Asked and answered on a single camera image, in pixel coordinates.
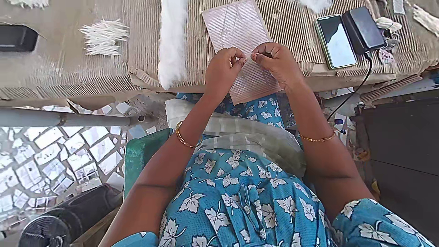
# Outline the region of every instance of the woman's left hand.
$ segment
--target woman's left hand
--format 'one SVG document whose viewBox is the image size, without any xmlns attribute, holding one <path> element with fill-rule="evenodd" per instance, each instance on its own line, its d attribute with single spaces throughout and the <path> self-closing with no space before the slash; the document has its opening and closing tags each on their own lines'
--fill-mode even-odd
<svg viewBox="0 0 439 247">
<path fill-rule="evenodd" d="M 247 58 L 236 47 L 223 48 L 209 63 L 204 77 L 204 95 L 218 104 L 226 97 Z"/>
</svg>

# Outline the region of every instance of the black object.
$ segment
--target black object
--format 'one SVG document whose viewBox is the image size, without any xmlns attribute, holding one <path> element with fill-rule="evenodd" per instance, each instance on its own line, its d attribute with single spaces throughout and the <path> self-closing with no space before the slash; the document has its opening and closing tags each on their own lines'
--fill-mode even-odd
<svg viewBox="0 0 439 247">
<path fill-rule="evenodd" d="M 354 51 L 358 55 L 385 46 L 384 38 L 367 8 L 348 10 L 342 15 L 342 19 Z"/>
<path fill-rule="evenodd" d="M 81 193 L 31 221 L 18 247 L 69 247 L 116 207 L 117 198 L 106 185 Z"/>
<path fill-rule="evenodd" d="M 23 25 L 0 25 L 0 51 L 33 51 L 38 34 Z"/>
</svg>

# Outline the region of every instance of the green seat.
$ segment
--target green seat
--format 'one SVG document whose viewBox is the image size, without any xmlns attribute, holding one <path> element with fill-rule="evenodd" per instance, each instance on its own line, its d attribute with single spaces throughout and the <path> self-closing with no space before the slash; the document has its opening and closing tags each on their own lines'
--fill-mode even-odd
<svg viewBox="0 0 439 247">
<path fill-rule="evenodd" d="M 130 192 L 146 163 L 168 140 L 170 132 L 171 129 L 167 128 L 128 142 L 125 153 L 125 189 L 123 198 L 126 198 L 128 192 Z"/>
</svg>

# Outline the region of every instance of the phone screen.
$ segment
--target phone screen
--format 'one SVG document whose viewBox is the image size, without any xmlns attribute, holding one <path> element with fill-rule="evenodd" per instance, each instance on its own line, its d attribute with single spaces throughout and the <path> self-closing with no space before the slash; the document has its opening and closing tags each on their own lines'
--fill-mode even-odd
<svg viewBox="0 0 439 247">
<path fill-rule="evenodd" d="M 356 58 L 343 27 L 340 15 L 317 20 L 327 46 L 328 56 L 334 68 L 353 65 Z"/>
</svg>

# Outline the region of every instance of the woman's right hand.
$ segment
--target woman's right hand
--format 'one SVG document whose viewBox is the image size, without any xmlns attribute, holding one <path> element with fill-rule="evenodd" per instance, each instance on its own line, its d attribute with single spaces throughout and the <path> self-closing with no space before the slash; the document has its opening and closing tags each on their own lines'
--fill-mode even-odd
<svg viewBox="0 0 439 247">
<path fill-rule="evenodd" d="M 274 42 L 260 44 L 253 50 L 251 58 L 269 70 L 282 89 L 294 89 L 296 82 L 304 80 L 302 71 L 286 46 Z"/>
</svg>

